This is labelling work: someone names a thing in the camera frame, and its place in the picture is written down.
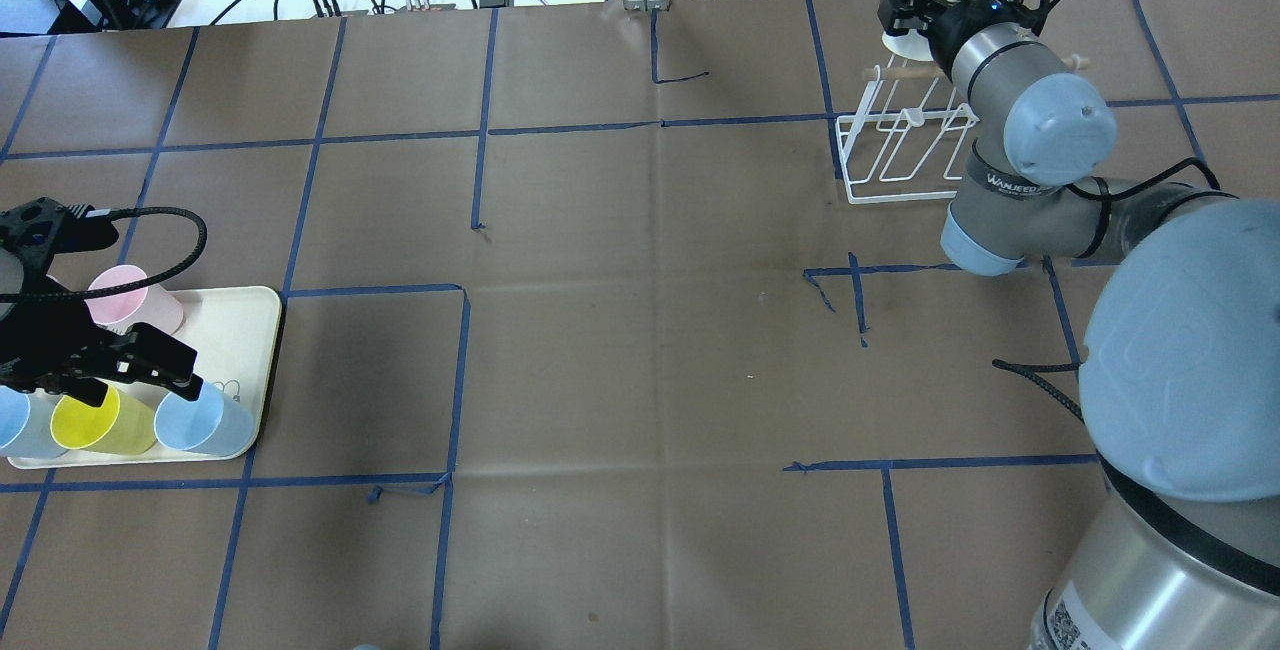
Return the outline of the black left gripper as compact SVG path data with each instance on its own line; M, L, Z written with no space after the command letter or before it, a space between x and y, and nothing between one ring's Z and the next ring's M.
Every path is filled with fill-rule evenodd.
M125 209L99 211L56 200L3 212L3 385L69 395L90 407L102 406L106 381L198 399L204 380L191 345L150 322L134 322L120 337L93 322L87 299L128 293L129 284L74 293L49 276L55 255L115 244L114 223L127 216Z

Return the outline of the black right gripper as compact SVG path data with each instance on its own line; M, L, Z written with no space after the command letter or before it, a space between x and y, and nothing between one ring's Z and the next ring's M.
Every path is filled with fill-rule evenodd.
M968 41L992 27L1011 27L1004 0L879 0L882 41L914 61L954 61Z

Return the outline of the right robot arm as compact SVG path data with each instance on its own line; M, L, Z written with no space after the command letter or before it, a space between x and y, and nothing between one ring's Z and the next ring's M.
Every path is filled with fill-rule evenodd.
M982 276L1114 264L1073 406L1107 485L1036 608L1032 649L1277 646L1277 203L1094 177L1117 134L1039 40L1053 0L882 0L980 120L941 235Z

